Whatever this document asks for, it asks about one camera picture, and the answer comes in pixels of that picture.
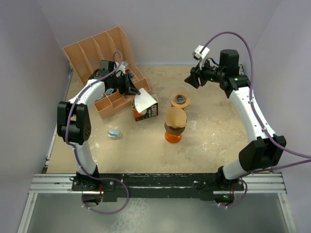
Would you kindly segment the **white paper coffee filter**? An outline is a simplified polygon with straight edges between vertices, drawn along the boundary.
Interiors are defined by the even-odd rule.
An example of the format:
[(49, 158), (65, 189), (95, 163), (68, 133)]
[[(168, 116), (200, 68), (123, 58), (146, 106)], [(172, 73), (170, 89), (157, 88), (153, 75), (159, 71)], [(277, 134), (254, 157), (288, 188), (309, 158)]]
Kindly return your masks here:
[(141, 88), (139, 92), (139, 95), (135, 95), (134, 106), (138, 113), (142, 113), (153, 104), (154, 99), (144, 88)]

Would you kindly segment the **wooden ring stand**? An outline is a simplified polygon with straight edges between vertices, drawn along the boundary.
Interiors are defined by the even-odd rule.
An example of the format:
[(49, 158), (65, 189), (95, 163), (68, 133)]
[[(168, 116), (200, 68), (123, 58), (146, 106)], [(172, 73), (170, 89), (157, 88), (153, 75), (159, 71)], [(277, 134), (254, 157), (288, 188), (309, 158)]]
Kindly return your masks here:
[(190, 104), (190, 96), (186, 91), (178, 91), (171, 94), (171, 107), (185, 109)]

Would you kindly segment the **coffee filter box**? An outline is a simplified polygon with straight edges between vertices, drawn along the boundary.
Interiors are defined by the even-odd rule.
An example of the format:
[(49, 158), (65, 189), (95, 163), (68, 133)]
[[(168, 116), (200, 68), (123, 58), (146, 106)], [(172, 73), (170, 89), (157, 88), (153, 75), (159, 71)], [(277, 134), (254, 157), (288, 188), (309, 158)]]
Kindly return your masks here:
[(135, 108), (135, 101), (132, 100), (131, 107), (133, 110), (133, 116), (135, 121), (141, 121), (144, 119), (148, 119), (151, 117), (155, 117), (158, 115), (158, 98), (156, 94), (151, 95), (152, 98), (155, 100), (155, 103), (145, 109), (142, 113), (139, 113)]

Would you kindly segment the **brown paper coffee filter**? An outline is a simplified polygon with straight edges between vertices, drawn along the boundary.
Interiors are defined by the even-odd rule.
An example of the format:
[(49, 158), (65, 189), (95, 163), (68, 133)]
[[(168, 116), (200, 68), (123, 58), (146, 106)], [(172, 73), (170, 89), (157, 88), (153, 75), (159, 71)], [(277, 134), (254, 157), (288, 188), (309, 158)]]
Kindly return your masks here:
[(171, 107), (167, 110), (165, 123), (169, 127), (183, 128), (187, 125), (187, 115), (181, 108)]

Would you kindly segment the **blue ribbed coffee dripper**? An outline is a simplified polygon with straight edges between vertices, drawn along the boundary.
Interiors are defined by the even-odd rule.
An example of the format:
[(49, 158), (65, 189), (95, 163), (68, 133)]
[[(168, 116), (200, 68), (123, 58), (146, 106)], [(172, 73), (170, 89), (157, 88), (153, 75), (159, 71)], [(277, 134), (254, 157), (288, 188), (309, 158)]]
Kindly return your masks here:
[(164, 123), (164, 128), (166, 130), (166, 132), (168, 132), (169, 134), (172, 134), (172, 135), (180, 135), (184, 132), (185, 128), (186, 128), (186, 124), (185, 126), (183, 127), (172, 127), (172, 126), (168, 126), (166, 124), (166, 122)]

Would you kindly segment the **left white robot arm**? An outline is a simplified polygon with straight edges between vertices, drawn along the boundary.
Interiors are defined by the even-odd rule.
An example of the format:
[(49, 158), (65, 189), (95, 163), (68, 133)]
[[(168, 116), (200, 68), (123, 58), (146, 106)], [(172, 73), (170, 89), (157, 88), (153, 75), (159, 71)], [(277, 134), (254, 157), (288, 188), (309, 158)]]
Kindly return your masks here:
[(92, 130), (89, 108), (109, 89), (123, 96), (140, 95), (124, 62), (102, 60), (102, 65), (75, 97), (57, 105), (57, 134), (71, 147), (77, 162), (76, 175), (84, 177), (83, 185), (88, 190), (95, 190), (100, 185), (98, 168), (88, 142)]

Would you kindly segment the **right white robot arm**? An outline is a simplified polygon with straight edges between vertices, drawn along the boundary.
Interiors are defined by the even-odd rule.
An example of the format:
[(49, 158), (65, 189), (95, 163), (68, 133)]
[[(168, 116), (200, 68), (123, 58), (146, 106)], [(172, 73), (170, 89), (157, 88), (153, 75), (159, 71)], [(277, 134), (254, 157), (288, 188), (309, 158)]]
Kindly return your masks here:
[(192, 55), (198, 65), (191, 68), (185, 82), (195, 88), (208, 81), (218, 83), (238, 110), (248, 138), (248, 145), (239, 152), (237, 160), (218, 168), (215, 182), (221, 190), (227, 190), (248, 172), (276, 166), (283, 151), (272, 140), (284, 147), (286, 139), (278, 136), (266, 122), (250, 89), (249, 78), (240, 73), (239, 53), (222, 50), (219, 63), (212, 66), (213, 59), (208, 57), (208, 52), (209, 49), (202, 46), (195, 49)]

